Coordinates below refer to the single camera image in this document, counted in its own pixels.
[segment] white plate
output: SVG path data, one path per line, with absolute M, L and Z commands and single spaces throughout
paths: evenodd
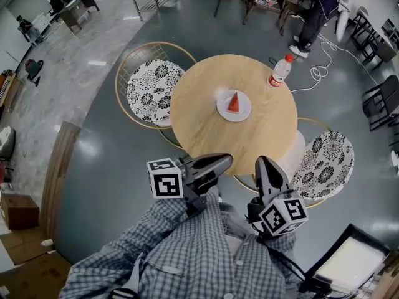
M 239 113 L 228 112 L 230 101 L 233 95 L 237 92 L 238 102 L 239 102 Z M 241 122 L 244 121 L 249 114 L 251 114 L 252 105 L 249 97 L 245 93 L 238 90 L 227 90 L 223 92 L 216 101 L 216 107 L 221 116 L 231 122 Z

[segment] slice of watermelon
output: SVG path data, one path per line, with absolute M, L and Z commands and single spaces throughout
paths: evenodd
M 237 92 L 233 95 L 231 98 L 229 107 L 227 108 L 227 111 L 230 113 L 239 113 L 239 103 L 238 103 L 238 94 Z

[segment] wooden panel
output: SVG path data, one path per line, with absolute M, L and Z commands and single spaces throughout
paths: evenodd
M 55 236 L 60 194 L 79 131 L 78 126 L 62 122 L 47 167 L 40 226 L 46 232 L 47 238 L 50 239 L 54 239 Z

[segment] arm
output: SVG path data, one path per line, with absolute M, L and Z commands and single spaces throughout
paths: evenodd
M 90 257 L 75 264 L 59 298 L 94 297 L 122 286 L 141 252 L 143 259 L 186 219 L 186 202 L 160 199 L 138 223 Z

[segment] plaid shirt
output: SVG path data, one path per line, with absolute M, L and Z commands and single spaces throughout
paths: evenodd
M 256 235 L 247 235 L 232 258 L 217 194 L 208 193 L 208 208 L 201 214 L 187 219 L 185 211 L 182 199 L 158 200 L 119 240 L 75 264 L 60 298 L 106 297 L 127 282 L 142 252 L 141 299 L 223 298 L 227 293 L 286 299 L 289 290 L 294 290 L 293 298 L 308 298 L 296 296 L 299 280 L 270 257 Z M 293 258 L 294 242 L 295 235 L 286 234 L 266 243 Z

